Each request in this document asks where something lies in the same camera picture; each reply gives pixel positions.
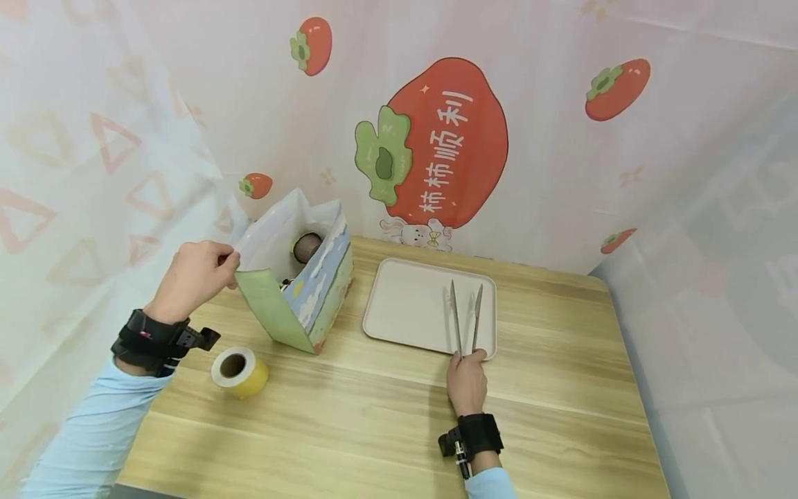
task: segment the light blue sleeve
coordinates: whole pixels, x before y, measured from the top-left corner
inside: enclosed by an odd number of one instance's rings
[[[468,499],[515,499],[510,475],[504,468],[486,469],[465,481]]]
[[[131,376],[109,361],[37,461],[21,497],[107,497],[152,400],[171,379]]]

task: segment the beige tray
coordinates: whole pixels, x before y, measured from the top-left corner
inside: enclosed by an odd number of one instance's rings
[[[457,350],[449,288],[454,279],[463,353],[474,339],[474,305],[480,284],[482,310],[476,347],[496,354],[496,283],[469,272],[388,258],[380,263],[365,307],[363,331],[371,338],[452,354]]]

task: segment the black wrist strap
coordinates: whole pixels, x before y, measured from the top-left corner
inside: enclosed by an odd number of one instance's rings
[[[219,337],[219,333],[207,327],[198,333],[188,326],[188,319],[164,324],[150,319],[141,310],[134,310],[111,351],[122,362],[142,367],[161,378],[172,374],[189,350],[195,347],[210,350]]]
[[[457,428],[463,440],[468,462],[480,452],[493,450],[501,453],[504,444],[493,414],[470,414],[457,419]]]

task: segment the rabbit illustration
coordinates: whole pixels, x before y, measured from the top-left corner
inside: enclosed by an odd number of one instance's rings
[[[444,227],[437,218],[429,219],[427,225],[410,225],[401,218],[391,221],[381,220],[380,227],[394,243],[438,251],[452,250],[452,246],[449,244],[449,240],[452,238],[452,228]]]

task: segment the gift bag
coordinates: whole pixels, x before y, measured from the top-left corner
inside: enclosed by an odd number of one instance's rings
[[[308,240],[316,242],[310,250],[297,245]],[[295,189],[247,229],[236,251],[241,265],[235,279],[266,333],[276,342],[321,353],[352,279],[341,202],[310,206]]]

